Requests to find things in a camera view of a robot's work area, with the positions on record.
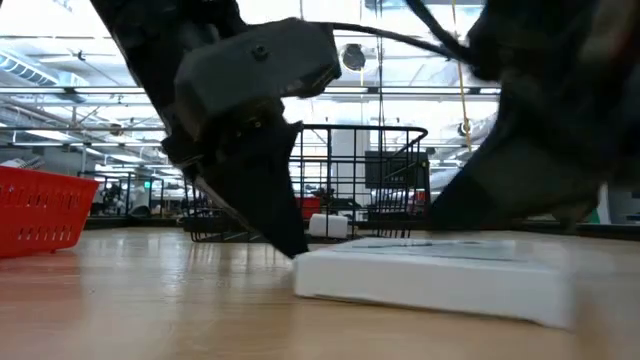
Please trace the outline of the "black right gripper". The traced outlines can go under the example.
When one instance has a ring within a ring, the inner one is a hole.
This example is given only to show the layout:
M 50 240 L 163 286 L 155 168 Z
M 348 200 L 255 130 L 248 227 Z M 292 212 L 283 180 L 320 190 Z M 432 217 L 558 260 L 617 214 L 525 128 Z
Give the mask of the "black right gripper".
M 430 205 L 429 229 L 546 214 L 570 228 L 603 185 L 640 187 L 640 0 L 486 0 L 469 49 L 506 112 Z

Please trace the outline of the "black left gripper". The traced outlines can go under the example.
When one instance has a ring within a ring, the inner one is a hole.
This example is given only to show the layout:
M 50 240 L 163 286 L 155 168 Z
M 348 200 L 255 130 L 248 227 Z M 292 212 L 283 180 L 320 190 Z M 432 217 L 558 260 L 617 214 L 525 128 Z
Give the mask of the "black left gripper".
M 232 84 L 231 39 L 246 30 L 236 0 L 90 0 L 161 118 L 162 147 L 188 175 L 243 176 L 229 115 L 246 100 Z

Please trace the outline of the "small white charger cube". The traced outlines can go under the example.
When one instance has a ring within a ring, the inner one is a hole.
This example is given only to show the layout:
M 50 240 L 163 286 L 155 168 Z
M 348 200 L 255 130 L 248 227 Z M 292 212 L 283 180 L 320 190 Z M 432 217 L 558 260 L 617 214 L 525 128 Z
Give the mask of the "small white charger cube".
M 324 213 L 316 213 L 309 219 L 308 232 L 312 237 L 327 238 L 329 235 L 329 217 Z

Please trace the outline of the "large white wall charger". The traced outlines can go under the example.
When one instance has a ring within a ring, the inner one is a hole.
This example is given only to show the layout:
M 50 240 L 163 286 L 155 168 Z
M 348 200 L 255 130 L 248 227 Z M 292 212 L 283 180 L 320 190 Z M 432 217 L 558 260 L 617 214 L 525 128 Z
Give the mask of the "large white wall charger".
M 326 223 L 326 235 L 335 239 L 346 239 L 349 233 L 349 219 L 341 215 L 329 215 Z

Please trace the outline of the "white card reader box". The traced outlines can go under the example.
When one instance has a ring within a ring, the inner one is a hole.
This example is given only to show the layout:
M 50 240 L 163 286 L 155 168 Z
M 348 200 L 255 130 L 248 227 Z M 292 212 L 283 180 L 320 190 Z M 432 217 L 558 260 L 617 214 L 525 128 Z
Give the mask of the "white card reader box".
M 525 320 L 571 329 L 569 275 L 520 253 L 514 240 L 361 238 L 293 261 L 294 292 L 387 306 Z

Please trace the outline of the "red storage bin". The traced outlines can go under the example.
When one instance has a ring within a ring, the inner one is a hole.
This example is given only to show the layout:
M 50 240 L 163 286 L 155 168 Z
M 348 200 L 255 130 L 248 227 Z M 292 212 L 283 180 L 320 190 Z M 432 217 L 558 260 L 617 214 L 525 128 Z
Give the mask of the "red storage bin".
M 304 220 L 310 220 L 314 214 L 320 214 L 323 210 L 323 202 L 319 197 L 296 196 L 295 199 Z

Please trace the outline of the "black display panel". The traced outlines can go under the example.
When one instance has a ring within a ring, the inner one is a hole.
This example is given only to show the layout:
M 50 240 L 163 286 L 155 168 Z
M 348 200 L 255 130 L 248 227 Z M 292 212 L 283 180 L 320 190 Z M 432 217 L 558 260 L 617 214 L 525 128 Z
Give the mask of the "black display panel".
M 365 153 L 365 186 L 369 189 L 424 188 L 429 178 L 429 158 L 425 152 Z

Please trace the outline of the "red plastic basket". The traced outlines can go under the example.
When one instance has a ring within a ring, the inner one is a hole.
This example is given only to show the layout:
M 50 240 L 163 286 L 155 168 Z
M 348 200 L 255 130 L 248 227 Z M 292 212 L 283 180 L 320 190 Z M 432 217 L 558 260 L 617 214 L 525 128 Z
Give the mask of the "red plastic basket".
M 75 246 L 97 188 L 91 179 L 0 166 L 0 258 Z

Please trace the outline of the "silver air duct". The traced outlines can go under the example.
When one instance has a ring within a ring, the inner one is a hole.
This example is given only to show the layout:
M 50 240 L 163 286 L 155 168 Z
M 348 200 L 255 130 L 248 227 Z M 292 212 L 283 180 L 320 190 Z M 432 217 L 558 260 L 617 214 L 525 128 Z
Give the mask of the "silver air duct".
M 49 69 L 5 50 L 0 50 L 0 70 L 41 87 L 84 87 L 90 85 L 85 78 L 76 73 Z

